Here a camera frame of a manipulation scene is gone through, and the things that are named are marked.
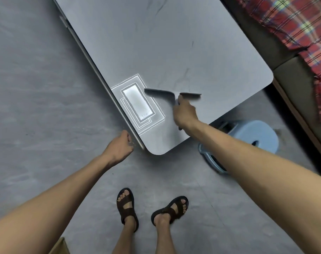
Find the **person's left hand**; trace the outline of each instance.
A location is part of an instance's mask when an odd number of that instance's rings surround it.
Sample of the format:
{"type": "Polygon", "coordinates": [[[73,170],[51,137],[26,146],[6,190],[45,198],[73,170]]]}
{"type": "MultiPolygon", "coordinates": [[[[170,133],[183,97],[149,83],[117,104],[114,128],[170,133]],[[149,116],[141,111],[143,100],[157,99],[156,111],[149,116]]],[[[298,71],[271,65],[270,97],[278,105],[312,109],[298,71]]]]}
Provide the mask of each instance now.
{"type": "Polygon", "coordinates": [[[101,157],[109,161],[109,168],[122,162],[133,152],[133,146],[130,145],[131,142],[131,136],[128,131],[123,130],[120,136],[117,136],[108,144],[101,157]]]}

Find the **sofa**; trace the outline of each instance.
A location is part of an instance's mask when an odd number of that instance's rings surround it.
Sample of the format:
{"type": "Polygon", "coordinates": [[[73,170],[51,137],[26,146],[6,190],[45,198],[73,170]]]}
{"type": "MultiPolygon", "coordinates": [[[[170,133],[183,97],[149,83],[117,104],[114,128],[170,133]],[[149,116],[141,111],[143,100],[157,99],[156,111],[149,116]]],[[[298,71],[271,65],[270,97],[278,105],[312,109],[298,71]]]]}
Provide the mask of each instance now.
{"type": "Polygon", "coordinates": [[[272,69],[273,85],[321,154],[321,122],[313,89],[314,74],[298,50],[289,50],[251,18],[236,0],[221,0],[272,69]]]}

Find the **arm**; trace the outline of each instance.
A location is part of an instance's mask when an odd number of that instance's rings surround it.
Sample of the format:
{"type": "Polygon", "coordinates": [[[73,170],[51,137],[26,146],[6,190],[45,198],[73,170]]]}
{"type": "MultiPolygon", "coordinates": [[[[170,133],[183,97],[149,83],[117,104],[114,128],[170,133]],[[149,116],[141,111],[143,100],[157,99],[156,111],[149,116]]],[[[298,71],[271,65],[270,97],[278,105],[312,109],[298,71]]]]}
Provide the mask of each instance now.
{"type": "Polygon", "coordinates": [[[127,131],[88,165],[0,219],[0,254],[49,253],[99,178],[132,151],[127,131]]]}
{"type": "Polygon", "coordinates": [[[175,123],[204,144],[305,253],[321,254],[321,177],[200,122],[187,100],[178,101],[175,123]]]}

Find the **blue plastic stool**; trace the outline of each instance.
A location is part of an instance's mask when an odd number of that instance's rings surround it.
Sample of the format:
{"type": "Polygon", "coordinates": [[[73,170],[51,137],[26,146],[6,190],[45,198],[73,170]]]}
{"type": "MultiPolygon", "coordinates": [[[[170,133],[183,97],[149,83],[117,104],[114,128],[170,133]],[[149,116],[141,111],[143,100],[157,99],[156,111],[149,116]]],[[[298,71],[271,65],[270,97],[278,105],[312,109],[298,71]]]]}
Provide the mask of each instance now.
{"type": "MultiPolygon", "coordinates": [[[[259,120],[238,120],[234,122],[226,122],[218,129],[236,139],[242,140],[271,153],[276,153],[279,147],[279,140],[275,131],[268,124],[259,120]]],[[[223,168],[223,166],[208,150],[204,148],[202,144],[198,145],[198,151],[218,173],[228,174],[226,169],[223,168]]]]}

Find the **hand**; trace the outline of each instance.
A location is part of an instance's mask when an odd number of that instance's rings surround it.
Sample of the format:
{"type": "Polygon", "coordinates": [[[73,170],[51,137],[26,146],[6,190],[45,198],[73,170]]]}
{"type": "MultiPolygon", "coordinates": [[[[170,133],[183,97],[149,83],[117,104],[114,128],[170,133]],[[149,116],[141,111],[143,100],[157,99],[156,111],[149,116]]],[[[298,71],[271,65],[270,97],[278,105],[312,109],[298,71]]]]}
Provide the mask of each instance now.
{"type": "Polygon", "coordinates": [[[101,154],[105,160],[108,160],[108,167],[111,168],[125,160],[133,152],[133,146],[130,146],[131,136],[128,131],[123,130],[120,136],[114,138],[101,154]]]}
{"type": "Polygon", "coordinates": [[[173,106],[173,119],[180,128],[183,128],[188,133],[190,127],[198,122],[196,108],[185,100],[183,96],[178,97],[179,105],[173,106]]]}

